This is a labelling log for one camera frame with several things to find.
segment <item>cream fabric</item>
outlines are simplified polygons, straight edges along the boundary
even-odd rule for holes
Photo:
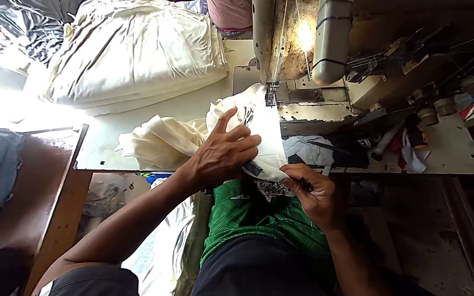
[[[184,164],[207,138],[206,119],[180,122],[171,117],[151,118],[129,134],[121,134],[122,156],[135,157],[139,170],[171,168]]]
[[[200,89],[227,70],[208,17],[166,0],[91,0],[66,26],[43,97],[88,115],[118,113]]]
[[[279,113],[276,107],[266,107],[266,88],[254,84],[235,96],[220,99],[211,104],[206,118],[187,123],[174,118],[160,118],[158,115],[137,127],[129,134],[121,134],[122,156],[132,156],[141,171],[176,169],[191,157],[213,131],[217,120],[227,110],[237,106],[237,114],[228,123],[227,131],[243,124],[245,107],[253,110],[253,120],[248,123],[252,134],[262,138],[258,146],[259,154],[254,161],[263,171],[257,178],[279,182],[288,176],[279,170],[287,164],[281,140]]]

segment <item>red fabric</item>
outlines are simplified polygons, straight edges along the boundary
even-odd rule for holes
[[[403,135],[404,135],[404,127],[402,127],[396,133],[396,135],[394,135],[391,142],[389,142],[389,145],[387,145],[387,148],[398,157],[398,166],[402,170],[405,168],[405,165],[407,165],[407,163],[405,162],[404,158],[401,155],[401,149],[404,147],[404,144],[402,142]]]
[[[473,108],[473,106],[474,106],[474,104],[471,105],[471,106],[469,106],[469,107],[467,107],[467,109],[465,109],[464,111],[460,112],[460,117],[461,117],[462,119],[465,119],[465,118],[467,117],[469,111],[471,111],[471,108]]]

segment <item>fabric scrap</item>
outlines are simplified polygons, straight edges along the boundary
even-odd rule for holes
[[[407,166],[415,173],[423,173],[427,169],[425,159],[429,156],[431,151],[428,148],[414,149],[411,147],[407,129],[405,128],[402,134],[402,143],[404,146],[401,149],[401,153]]]
[[[324,166],[323,174],[328,176],[334,163],[333,151],[318,145],[308,143],[315,141],[323,144],[333,144],[321,136],[292,136],[283,140],[285,154],[290,157],[297,154],[306,164]]]

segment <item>man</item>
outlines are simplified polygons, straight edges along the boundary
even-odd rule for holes
[[[257,156],[258,135],[244,126],[225,132],[236,112],[236,107],[227,111],[195,155],[164,183],[56,260],[35,294],[137,295],[137,277],[119,264],[185,198],[235,179],[241,166]],[[210,234],[192,295],[330,295],[332,266],[344,295],[390,295],[347,232],[334,183],[303,164],[281,170],[297,198],[267,214],[253,207],[259,198],[244,197],[237,180],[214,190]]]

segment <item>pink fabric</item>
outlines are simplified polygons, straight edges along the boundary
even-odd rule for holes
[[[252,25],[252,0],[207,0],[210,18],[221,29],[243,29]]]

